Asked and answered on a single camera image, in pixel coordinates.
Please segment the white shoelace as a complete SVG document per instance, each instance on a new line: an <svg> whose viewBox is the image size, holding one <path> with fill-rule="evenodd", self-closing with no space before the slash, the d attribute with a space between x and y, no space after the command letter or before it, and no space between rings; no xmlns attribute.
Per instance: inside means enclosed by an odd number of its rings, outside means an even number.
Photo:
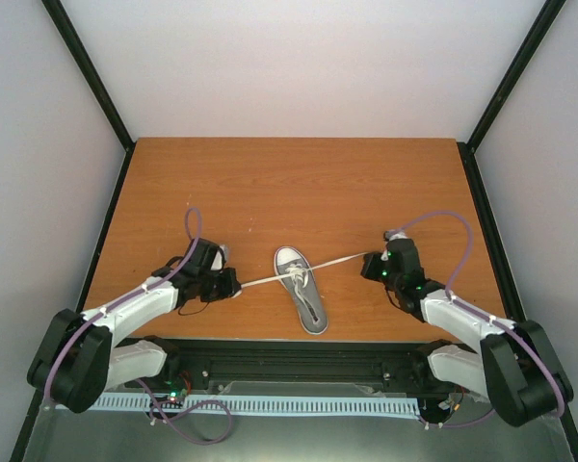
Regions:
<svg viewBox="0 0 578 462"><path fill-rule="evenodd" d="M242 289L279 282L294 301L302 327L320 335L327 329L328 316L314 271L340 265L364 255L365 252L360 252L312 266L296 248L282 246L274 256L275 274L243 283Z"/></svg>

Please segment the grey canvas sneaker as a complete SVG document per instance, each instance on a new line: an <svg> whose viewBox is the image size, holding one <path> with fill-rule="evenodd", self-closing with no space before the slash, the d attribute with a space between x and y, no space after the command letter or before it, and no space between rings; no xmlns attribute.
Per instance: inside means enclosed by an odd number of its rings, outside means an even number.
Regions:
<svg viewBox="0 0 578 462"><path fill-rule="evenodd" d="M294 247L282 246L275 254L275 272L294 301L304 331L321 335L328 328L328 316L314 275L305 257Z"/></svg>

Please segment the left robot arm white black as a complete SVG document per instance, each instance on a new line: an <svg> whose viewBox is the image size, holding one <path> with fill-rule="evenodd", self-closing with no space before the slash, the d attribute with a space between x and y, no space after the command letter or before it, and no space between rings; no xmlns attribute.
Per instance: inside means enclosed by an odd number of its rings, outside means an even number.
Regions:
<svg viewBox="0 0 578 462"><path fill-rule="evenodd" d="M127 294L81 313L60 311L27 371L28 383L74 413L140 378L174 385L182 372L176 346L156 336L128 346L123 340L190 300L211 303L238 294L241 285L227 258L227 246L195 239L184 256L171 258Z"/></svg>

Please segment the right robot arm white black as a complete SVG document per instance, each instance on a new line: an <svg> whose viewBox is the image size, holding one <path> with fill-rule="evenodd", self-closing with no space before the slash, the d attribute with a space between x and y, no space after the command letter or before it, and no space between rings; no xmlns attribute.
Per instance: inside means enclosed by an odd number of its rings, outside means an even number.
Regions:
<svg viewBox="0 0 578 462"><path fill-rule="evenodd" d="M492 315L427 277L413 240L394 237L383 252L365 254L361 275L381 283L403 312L458 339L427 345L419 355L421 381L454 383L485 398L514 427L546 414L560 416L573 400L543 327Z"/></svg>

